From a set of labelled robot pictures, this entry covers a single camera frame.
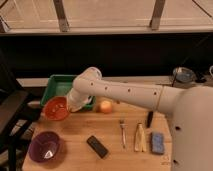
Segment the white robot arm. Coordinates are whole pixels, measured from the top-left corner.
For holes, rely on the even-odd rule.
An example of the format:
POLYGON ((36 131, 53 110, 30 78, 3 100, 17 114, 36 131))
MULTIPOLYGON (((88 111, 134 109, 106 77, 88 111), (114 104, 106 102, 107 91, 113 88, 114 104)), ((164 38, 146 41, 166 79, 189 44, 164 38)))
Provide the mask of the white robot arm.
POLYGON ((213 87, 181 89, 105 81, 89 67, 67 94, 68 110, 80 110, 91 96, 103 96, 172 117, 171 171, 213 171, 213 87))

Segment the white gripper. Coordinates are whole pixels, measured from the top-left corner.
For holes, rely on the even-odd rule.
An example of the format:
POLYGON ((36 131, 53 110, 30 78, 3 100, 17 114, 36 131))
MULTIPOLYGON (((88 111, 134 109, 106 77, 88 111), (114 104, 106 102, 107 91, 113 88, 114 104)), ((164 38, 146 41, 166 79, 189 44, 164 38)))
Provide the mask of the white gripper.
POLYGON ((71 113, 81 110, 92 101, 92 97, 71 89, 66 95, 67 110, 71 113))

